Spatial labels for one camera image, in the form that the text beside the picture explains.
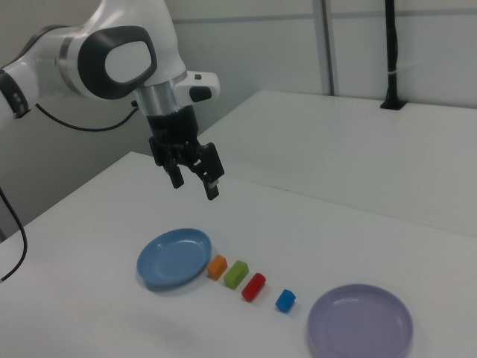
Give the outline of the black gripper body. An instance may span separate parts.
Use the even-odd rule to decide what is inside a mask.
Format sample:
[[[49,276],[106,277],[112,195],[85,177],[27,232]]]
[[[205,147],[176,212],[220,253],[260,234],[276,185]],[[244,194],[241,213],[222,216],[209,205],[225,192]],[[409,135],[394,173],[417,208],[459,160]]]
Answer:
[[[151,148],[160,145],[193,145],[200,147],[198,142],[198,122],[193,106],[189,105],[162,116],[147,116],[152,137],[149,139]]]

